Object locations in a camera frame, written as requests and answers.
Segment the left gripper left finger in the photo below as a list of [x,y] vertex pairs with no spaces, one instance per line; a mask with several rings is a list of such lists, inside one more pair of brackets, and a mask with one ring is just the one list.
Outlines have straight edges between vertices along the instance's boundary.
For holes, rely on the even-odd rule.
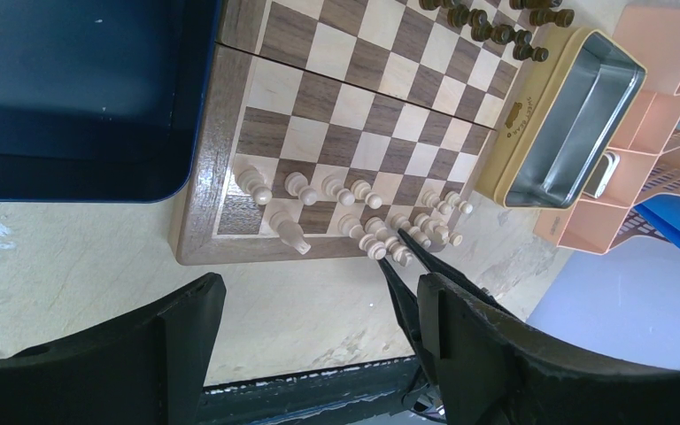
[[208,273],[0,359],[0,424],[192,424],[227,289]]

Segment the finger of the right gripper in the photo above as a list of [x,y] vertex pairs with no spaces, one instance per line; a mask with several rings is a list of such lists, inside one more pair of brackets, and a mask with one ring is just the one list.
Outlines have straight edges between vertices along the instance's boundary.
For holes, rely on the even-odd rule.
[[500,310],[508,315],[511,314],[504,306],[496,301],[487,291],[482,290],[477,285],[472,283],[462,272],[426,251],[419,243],[417,243],[404,229],[397,231],[400,240],[413,252],[413,255],[423,264],[423,266],[431,273],[439,273],[444,277],[460,286],[463,290],[469,292],[487,305]]
[[427,380],[433,382],[434,360],[423,346],[417,297],[405,285],[387,259],[380,259],[377,263],[387,282],[398,325],[418,358]]

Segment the white chess pawn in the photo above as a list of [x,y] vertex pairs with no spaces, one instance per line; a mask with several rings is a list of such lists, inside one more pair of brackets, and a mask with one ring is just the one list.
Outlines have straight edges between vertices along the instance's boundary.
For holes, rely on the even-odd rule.
[[285,211],[278,211],[269,219],[269,226],[286,245],[305,255],[311,245],[305,240],[305,234],[300,225]]
[[421,201],[425,206],[433,208],[440,214],[446,215],[452,212],[452,206],[443,201],[434,190],[427,190],[421,196]]

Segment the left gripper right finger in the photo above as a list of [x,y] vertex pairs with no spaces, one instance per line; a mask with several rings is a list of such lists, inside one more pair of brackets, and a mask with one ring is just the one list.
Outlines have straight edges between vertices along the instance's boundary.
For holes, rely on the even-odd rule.
[[451,424],[680,424],[680,371],[566,343],[441,274],[417,298]]

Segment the white chess piece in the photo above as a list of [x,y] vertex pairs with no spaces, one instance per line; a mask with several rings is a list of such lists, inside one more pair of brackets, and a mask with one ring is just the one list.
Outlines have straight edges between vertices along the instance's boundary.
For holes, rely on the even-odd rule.
[[351,185],[351,191],[357,199],[363,200],[372,209],[379,209],[383,205],[382,197],[373,192],[371,184],[365,180],[355,181]]
[[406,216],[402,213],[393,215],[390,219],[390,225],[395,230],[404,230],[411,236],[415,242],[421,245],[424,249],[428,249],[431,245],[431,240],[419,227],[414,226]]
[[470,214],[474,210],[474,207],[455,191],[448,192],[444,201],[453,209],[457,209],[464,214]]
[[407,267],[413,260],[412,252],[399,240],[398,236],[388,228],[385,222],[378,218],[370,218],[364,229],[382,242],[392,259],[402,267]]
[[361,250],[372,260],[381,260],[386,254],[385,245],[374,234],[368,233],[360,224],[359,218],[346,214],[338,222],[338,229],[345,236],[354,239]]
[[236,184],[257,205],[267,205],[273,198],[273,192],[265,183],[259,170],[254,166],[247,166],[236,178]]
[[334,175],[326,177],[322,182],[321,188],[325,195],[335,199],[341,205],[350,206],[355,203],[356,198],[354,194]]
[[451,246],[459,246],[463,242],[463,235],[456,231],[449,231],[447,237],[444,239],[444,244]]
[[441,220],[422,212],[414,218],[413,223],[423,230],[433,243],[447,244],[449,242],[449,228]]

